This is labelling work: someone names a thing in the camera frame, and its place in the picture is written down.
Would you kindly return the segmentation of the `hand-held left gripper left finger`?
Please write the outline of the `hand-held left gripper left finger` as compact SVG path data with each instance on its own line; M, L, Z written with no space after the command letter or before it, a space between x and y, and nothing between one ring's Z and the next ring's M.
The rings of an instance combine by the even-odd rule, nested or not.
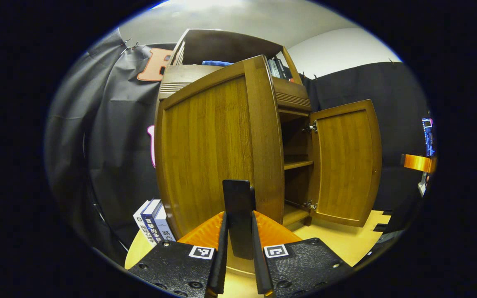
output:
M224 292L228 251L222 211L178 241L162 241L128 266L139 280L168 298L217 298Z

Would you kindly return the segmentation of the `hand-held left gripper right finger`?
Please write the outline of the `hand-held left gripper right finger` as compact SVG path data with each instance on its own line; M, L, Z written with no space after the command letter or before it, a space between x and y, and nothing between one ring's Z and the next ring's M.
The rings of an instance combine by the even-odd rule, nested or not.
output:
M301 239L257 211L251 228L257 290L266 298L316 298L354 273L320 238Z

